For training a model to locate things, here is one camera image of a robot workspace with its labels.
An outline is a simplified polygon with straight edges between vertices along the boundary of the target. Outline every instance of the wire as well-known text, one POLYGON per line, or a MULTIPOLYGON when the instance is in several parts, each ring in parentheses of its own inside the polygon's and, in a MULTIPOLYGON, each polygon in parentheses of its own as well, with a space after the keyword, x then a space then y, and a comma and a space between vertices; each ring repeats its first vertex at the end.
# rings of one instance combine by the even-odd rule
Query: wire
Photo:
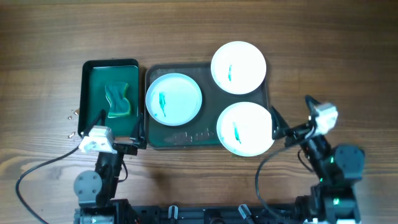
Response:
POLYGON ((35 213, 35 212, 33 211, 33 209, 26 203, 26 201, 25 201, 24 198, 22 197, 21 193, 19 192, 19 184, 21 183, 21 180, 22 180, 26 175, 30 174, 31 172, 37 170, 37 169, 40 168, 40 167, 43 167, 43 166, 49 165, 49 164, 51 164, 51 163, 53 163, 53 162, 57 162, 57 161, 59 161, 59 160, 61 160, 61 159, 64 159, 64 158, 70 156, 71 154, 73 154, 74 152, 76 152, 78 149, 79 149, 79 147, 76 147, 76 148, 74 148, 74 150, 72 150, 72 151, 66 153, 66 154, 63 155, 63 156, 60 156, 60 157, 58 157, 58 158, 55 158, 55 159, 52 159, 52 160, 50 160, 50 161, 43 162, 42 164, 39 164, 39 165, 37 165, 37 166, 34 166, 34 167, 30 168, 29 170, 27 170, 26 172, 24 172, 24 173, 19 177, 19 179, 18 179, 18 181, 17 181, 17 184, 15 185, 15 191, 16 191, 16 194, 17 194, 17 196, 18 196, 18 199, 19 199, 19 200, 21 201, 21 203, 25 206, 25 208, 30 212, 30 214, 32 214, 34 217, 36 217, 41 223, 48 224, 48 222, 46 222, 42 217, 40 217, 37 213, 35 213))
POLYGON ((127 171, 127 167, 126 167, 126 164, 124 163, 124 161, 122 161, 122 165, 124 167, 124 171, 126 171, 126 177, 123 180, 118 180, 118 183, 121 183, 121 182, 127 180, 127 177, 129 176, 129 172, 127 171))
POLYGON ((307 166, 307 165, 303 162, 303 160, 301 160, 301 157, 300 157, 300 152, 301 152, 301 151, 303 151, 303 149, 300 149, 300 150, 297 152, 297 158, 298 158, 298 160, 301 162, 301 164, 302 164, 308 171, 313 172, 313 169, 311 169, 309 166, 307 166))
POLYGON ((279 153, 284 152, 284 151, 290 149, 291 147, 294 147, 294 146, 297 146, 297 145, 301 145, 301 144, 307 142, 308 140, 310 140, 310 139, 313 137, 313 135, 315 134, 315 131, 316 131, 316 130, 317 130, 316 127, 313 127, 312 132, 311 132, 311 134, 309 135, 309 137, 305 138, 304 140, 302 140, 302 141, 300 141, 300 142, 298 142, 298 143, 296 143, 296 144, 293 144, 293 145, 288 146, 288 147, 283 147, 283 148, 281 148, 281 149, 276 150, 275 152, 270 153, 270 154, 268 155, 268 158, 265 158, 265 159, 260 163, 259 167, 257 168, 256 176, 255 176, 255 178, 254 178, 254 183, 255 183, 255 186, 256 186, 257 198, 261 201, 261 203, 262 203, 262 205, 264 206, 264 208, 265 208, 274 218, 279 218, 279 219, 281 219, 281 220, 288 220, 288 219, 286 219, 286 218, 280 216, 279 214, 277 214, 277 213, 274 212, 273 210, 271 210, 271 209, 269 208, 268 204, 266 203, 266 201, 265 201, 264 199, 261 198, 261 196, 260 196, 260 191, 259 191, 259 176, 260 176, 261 168, 263 167, 263 165, 264 165, 266 162, 268 162, 271 158, 273 158, 274 156, 278 155, 279 153))

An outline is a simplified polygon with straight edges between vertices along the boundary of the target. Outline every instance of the tray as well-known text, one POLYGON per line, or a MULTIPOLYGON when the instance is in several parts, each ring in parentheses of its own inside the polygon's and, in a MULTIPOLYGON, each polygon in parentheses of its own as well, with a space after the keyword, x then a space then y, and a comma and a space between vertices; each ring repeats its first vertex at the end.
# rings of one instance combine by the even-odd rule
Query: tray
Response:
POLYGON ((266 82, 245 95, 233 95, 222 90, 213 80, 210 62, 160 64, 150 68, 145 77, 145 93, 150 84, 168 73, 182 73, 194 79, 202 93, 202 105, 199 113, 187 124, 165 126, 155 121, 146 110, 146 139, 155 149, 178 149, 184 147, 220 146, 216 133, 216 124, 221 112, 237 102, 257 103, 268 110, 266 82))
POLYGON ((83 65, 81 76, 80 115, 78 133, 90 124, 101 109, 109 111, 105 97, 105 84, 122 81, 129 84, 126 98, 131 104, 131 115, 106 118, 105 125, 112 129, 115 137, 130 136, 139 111, 139 66, 134 59, 91 60, 83 65))

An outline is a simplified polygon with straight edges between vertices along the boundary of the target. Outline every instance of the teal mark on plate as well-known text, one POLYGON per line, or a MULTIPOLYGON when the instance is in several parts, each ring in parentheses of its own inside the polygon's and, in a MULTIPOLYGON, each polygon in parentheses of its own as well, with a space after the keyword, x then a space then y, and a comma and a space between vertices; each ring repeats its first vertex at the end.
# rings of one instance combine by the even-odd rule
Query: teal mark on plate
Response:
POLYGON ((160 104, 160 108, 162 108, 164 117, 166 117, 166 113, 164 112, 164 106, 166 105, 166 101, 164 98, 165 98, 164 92, 160 92, 159 93, 159 104, 160 104))
POLYGON ((229 81, 232 80, 232 65, 231 64, 229 65, 228 79, 229 79, 229 81))
POLYGON ((234 126, 234 132, 235 132, 235 139, 236 139, 237 141, 239 141, 240 144, 242 144, 242 142, 241 142, 241 140, 240 140, 240 138, 239 138, 239 133, 238 133, 238 129, 237 129, 237 127, 236 127, 235 122, 233 123, 233 126, 234 126))

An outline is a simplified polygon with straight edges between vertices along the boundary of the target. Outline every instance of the white plate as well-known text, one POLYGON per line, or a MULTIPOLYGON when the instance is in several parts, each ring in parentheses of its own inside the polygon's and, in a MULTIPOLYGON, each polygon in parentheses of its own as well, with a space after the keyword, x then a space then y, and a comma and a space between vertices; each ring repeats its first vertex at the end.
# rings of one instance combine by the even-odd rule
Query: white plate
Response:
POLYGON ((170 73, 156 79, 148 88, 145 98, 149 114, 167 126, 189 122, 199 112, 201 100, 198 84, 180 73, 170 73))
POLYGON ((236 155, 260 155, 274 143, 271 114, 255 103, 235 103, 220 114, 217 135, 222 145, 236 155))
POLYGON ((266 77, 264 56, 255 46, 234 41, 220 47, 211 60, 211 75, 217 85, 232 94, 255 90, 266 77))

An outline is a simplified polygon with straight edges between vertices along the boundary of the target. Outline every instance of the wooden surface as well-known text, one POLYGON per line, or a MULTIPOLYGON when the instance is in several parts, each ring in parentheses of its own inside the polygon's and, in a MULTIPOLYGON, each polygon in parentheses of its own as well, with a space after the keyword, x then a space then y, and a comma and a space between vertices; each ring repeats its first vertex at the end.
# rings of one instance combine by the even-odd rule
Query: wooden surface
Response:
MULTIPOLYGON (((0 223, 37 223, 15 195, 16 180, 79 143, 78 136, 67 136, 77 129, 72 111, 79 107, 85 61, 135 58, 146 68, 206 62, 233 40, 264 54, 271 104, 292 126, 308 116, 305 94, 337 105, 340 117, 328 140, 366 151, 364 178, 356 186, 363 223, 396 223, 396 12, 397 4, 387 1, 3 4, 0 223)), ((276 142, 270 151, 281 146, 276 142)), ((293 202, 317 182, 296 152, 265 166, 260 185, 267 201, 293 202)), ((254 174, 266 156, 236 158, 222 148, 139 151, 125 157, 129 178, 117 198, 133 205, 259 205, 254 174)), ((95 161, 96 154, 77 152, 28 175, 21 192, 50 223, 71 223, 78 208, 73 181, 95 161)))

